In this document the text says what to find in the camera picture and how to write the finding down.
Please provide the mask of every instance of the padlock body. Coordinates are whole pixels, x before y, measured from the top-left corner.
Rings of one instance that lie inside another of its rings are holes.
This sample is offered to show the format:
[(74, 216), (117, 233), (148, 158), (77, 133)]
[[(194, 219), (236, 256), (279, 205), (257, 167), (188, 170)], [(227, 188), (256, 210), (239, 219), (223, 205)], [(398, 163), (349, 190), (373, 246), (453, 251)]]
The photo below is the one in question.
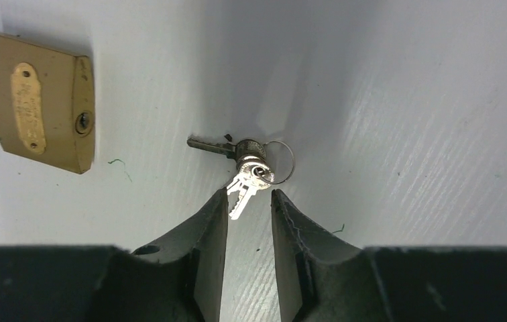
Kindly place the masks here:
[(89, 170), (95, 147), (88, 57), (0, 34), (0, 142), (6, 152)]

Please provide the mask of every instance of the key blade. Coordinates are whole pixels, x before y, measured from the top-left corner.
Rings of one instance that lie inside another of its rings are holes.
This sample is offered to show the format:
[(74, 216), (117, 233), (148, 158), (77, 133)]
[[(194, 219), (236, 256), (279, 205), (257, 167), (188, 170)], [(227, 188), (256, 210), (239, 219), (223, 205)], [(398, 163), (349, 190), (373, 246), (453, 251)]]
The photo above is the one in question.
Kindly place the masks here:
[(222, 154), (228, 159), (235, 160), (235, 146), (230, 143), (208, 143), (191, 137), (188, 138), (186, 144), (188, 144), (191, 148)]
[(239, 190), (239, 195), (237, 198), (237, 203), (230, 211), (230, 219), (237, 220), (243, 210), (245, 209), (245, 206), (247, 205), (247, 202), (251, 199), (251, 196), (254, 196), (257, 192), (257, 189), (251, 188), (248, 186), (242, 186), (242, 189)]
[(241, 189), (241, 185), (242, 185), (242, 175), (236, 174), (232, 179), (232, 181), (226, 185), (227, 194), (230, 195), (231, 193), (239, 191)]

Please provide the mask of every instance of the silver key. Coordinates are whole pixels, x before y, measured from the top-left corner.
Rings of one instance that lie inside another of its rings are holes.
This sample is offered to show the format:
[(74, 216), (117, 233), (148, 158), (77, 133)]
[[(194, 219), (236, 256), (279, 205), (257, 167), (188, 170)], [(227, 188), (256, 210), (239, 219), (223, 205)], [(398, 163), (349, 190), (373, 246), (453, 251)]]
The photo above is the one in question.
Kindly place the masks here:
[(270, 184), (260, 180), (259, 176), (270, 182), (275, 179), (273, 171), (265, 162), (264, 146), (255, 140), (241, 140), (235, 146), (230, 143), (207, 143), (196, 138), (189, 138), (186, 143), (191, 148), (222, 154), (236, 161), (237, 174), (226, 186), (228, 195), (238, 192), (237, 203), (229, 214), (232, 220), (239, 218), (251, 196), (258, 190), (270, 187)]
[(239, 218), (245, 205), (256, 195), (258, 190), (264, 190), (270, 187), (268, 183), (260, 180), (259, 175), (264, 176), (266, 180), (273, 181), (275, 174), (271, 168), (261, 159), (255, 156), (245, 156), (238, 168), (238, 173), (234, 179), (227, 185), (227, 193), (238, 192), (237, 202), (229, 213), (230, 219)]

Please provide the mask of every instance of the key ring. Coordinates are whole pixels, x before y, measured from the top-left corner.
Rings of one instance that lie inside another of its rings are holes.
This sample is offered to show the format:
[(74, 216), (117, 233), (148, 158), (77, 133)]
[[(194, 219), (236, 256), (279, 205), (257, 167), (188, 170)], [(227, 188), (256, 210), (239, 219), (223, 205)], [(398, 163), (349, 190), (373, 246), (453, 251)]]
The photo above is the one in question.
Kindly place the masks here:
[(268, 179), (264, 178), (262, 175), (260, 175), (258, 173), (258, 171), (255, 172), (256, 176), (263, 182), (267, 183), (267, 184), (272, 184), (272, 185), (277, 185), (277, 184), (282, 184), (283, 182), (286, 182), (287, 180), (289, 180), (289, 178), (291, 178), (291, 176), (293, 175), (293, 172), (295, 172), (295, 153), (293, 153), (293, 149), (291, 149), (291, 147), (283, 142), (283, 141), (280, 141), (280, 140), (271, 140), (271, 141), (267, 141), (265, 144), (264, 144), (264, 148), (271, 144), (271, 143), (279, 143), (281, 144), (282, 146), (284, 146), (285, 148), (287, 148), (287, 150), (289, 150), (289, 153), (291, 153), (291, 160), (292, 160), (292, 166), (291, 166), (291, 172), (289, 172), (289, 175), (287, 176), (287, 178), (281, 180), (281, 181), (278, 181), (278, 182), (272, 182), (272, 181), (269, 181)]

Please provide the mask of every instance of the white surface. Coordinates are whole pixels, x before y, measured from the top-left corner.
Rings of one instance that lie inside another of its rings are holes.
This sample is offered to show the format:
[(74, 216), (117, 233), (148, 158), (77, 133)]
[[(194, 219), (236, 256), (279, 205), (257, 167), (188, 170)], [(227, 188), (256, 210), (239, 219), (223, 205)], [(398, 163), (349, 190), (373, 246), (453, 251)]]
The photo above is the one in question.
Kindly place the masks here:
[[(97, 156), (0, 148), (0, 244), (147, 243), (233, 171), (186, 137), (228, 131), (290, 143), (282, 188), (357, 246), (507, 245), (507, 1), (0, 0), (1, 30), (93, 57)], [(269, 202), (230, 223), (222, 321), (278, 321)]]

